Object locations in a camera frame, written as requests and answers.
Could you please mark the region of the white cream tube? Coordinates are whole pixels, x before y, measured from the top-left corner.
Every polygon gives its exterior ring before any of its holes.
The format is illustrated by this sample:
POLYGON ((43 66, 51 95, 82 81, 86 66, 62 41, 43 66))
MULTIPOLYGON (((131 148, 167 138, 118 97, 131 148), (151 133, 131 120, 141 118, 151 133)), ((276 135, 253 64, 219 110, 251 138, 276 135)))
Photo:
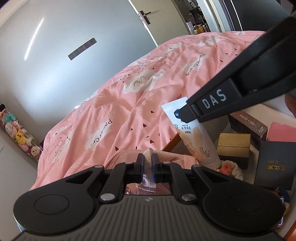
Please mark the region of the white cream tube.
POLYGON ((221 161, 204 126, 197 120, 185 123, 179 118, 179 109, 186 105, 187 99, 183 97, 163 104, 162 109, 198 163, 210 169, 218 169, 221 161))

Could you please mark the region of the photo card box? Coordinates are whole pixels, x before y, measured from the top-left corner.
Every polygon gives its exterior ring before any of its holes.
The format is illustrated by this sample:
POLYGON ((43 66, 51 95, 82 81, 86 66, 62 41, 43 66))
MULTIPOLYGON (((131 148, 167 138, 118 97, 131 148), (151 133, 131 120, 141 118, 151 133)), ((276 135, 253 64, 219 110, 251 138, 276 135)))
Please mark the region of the photo card box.
POLYGON ((243 110, 228 115, 231 128, 237 133, 251 134, 251 144, 258 150, 266 141, 268 127, 243 110))

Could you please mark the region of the gold gift box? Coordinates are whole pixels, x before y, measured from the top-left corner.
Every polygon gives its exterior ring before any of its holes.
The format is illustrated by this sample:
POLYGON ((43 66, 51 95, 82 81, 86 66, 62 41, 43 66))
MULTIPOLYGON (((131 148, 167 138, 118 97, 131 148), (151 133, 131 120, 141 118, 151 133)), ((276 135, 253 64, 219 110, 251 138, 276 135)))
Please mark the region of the gold gift box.
POLYGON ((221 133, 217 144, 217 154, 223 161, 233 161, 241 169, 248 169, 251 134, 221 133))

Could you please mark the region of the pink card envelope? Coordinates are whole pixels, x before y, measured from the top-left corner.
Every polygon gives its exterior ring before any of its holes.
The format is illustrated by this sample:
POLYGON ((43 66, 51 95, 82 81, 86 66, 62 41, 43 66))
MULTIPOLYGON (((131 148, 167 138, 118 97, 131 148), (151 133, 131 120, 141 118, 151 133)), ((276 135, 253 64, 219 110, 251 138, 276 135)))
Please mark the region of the pink card envelope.
POLYGON ((296 128, 272 122, 267 134, 267 141, 271 142, 296 142, 296 128))

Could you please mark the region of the crochet bear with flowers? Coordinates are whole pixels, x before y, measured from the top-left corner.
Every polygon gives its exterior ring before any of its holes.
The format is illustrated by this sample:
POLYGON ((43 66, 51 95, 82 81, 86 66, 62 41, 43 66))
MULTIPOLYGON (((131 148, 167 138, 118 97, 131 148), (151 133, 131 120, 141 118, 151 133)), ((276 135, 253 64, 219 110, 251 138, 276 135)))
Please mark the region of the crochet bear with flowers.
POLYGON ((220 167, 218 169, 216 169, 215 171, 243 181, 242 170, 233 161, 229 161, 229 160, 221 161, 220 167))

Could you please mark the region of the black box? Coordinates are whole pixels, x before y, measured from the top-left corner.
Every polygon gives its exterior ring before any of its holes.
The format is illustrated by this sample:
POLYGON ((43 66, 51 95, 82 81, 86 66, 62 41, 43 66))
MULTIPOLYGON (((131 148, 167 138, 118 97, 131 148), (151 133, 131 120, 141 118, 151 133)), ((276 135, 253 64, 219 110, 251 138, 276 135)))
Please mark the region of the black box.
POLYGON ((295 142, 260 143, 254 184, 263 188, 292 190, 295 176, 295 142))

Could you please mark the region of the duck plush blue outfit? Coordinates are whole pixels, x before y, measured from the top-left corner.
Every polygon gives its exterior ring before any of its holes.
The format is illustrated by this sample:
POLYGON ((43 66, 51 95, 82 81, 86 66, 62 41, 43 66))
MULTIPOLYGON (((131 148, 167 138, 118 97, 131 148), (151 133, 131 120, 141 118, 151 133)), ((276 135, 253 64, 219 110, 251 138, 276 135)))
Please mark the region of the duck plush blue outfit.
POLYGON ((277 187, 275 189, 275 193, 280 197, 280 200, 283 203, 283 206, 284 206, 284 209, 285 209, 284 213, 283 213, 283 216, 282 216, 282 218, 281 218, 281 220, 280 220, 280 222, 278 223, 278 226, 277 226, 277 228, 280 228, 284 224, 285 216, 290 211, 290 194, 287 192, 287 190, 285 190, 283 188, 280 188, 280 187, 277 187))

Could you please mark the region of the pink bed duvet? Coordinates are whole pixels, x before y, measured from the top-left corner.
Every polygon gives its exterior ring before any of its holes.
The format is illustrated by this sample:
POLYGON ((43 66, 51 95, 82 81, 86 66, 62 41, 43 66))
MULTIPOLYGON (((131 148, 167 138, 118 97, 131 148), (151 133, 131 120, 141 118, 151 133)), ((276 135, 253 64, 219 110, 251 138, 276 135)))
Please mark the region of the pink bed duvet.
POLYGON ((128 65, 48 132, 33 188, 95 165, 111 169, 128 152, 164 148, 176 129, 162 105, 191 97, 261 35, 180 36, 128 65))

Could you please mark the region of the orange cardboard box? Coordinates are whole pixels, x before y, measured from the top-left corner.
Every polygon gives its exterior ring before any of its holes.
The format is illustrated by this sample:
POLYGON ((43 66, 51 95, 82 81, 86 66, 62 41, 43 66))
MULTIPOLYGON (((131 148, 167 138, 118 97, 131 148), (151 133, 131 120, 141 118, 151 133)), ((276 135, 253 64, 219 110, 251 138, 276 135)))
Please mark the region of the orange cardboard box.
POLYGON ((164 104, 171 125, 185 136, 197 164, 165 164, 159 172, 172 194, 159 197, 151 212, 162 240, 280 240, 274 229, 284 214, 279 196, 217 171, 221 162, 202 124, 179 117, 181 100, 164 104))

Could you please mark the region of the plush toy column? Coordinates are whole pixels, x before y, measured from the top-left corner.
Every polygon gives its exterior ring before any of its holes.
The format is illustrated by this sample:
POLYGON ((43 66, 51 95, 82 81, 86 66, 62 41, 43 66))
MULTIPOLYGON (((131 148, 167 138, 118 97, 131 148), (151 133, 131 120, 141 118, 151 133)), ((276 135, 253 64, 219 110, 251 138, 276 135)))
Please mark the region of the plush toy column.
POLYGON ((1 104, 1 127, 11 139, 36 162, 39 161, 43 148, 40 143, 21 125, 12 112, 1 104))

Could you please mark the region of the wall switch panel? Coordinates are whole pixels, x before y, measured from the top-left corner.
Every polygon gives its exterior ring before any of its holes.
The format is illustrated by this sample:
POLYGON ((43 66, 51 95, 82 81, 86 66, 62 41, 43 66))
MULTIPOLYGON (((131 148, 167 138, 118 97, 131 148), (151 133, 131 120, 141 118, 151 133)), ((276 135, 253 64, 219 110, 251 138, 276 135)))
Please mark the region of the wall switch panel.
POLYGON ((83 45, 81 45, 80 47, 78 47, 76 50, 74 50, 72 53, 70 53, 68 55, 68 58, 70 60, 73 60, 75 57, 77 57, 79 54, 81 54, 82 52, 84 52, 86 49, 88 49, 89 47, 91 47, 92 45, 94 45, 96 43, 96 39, 92 38, 89 41, 85 42, 83 45))

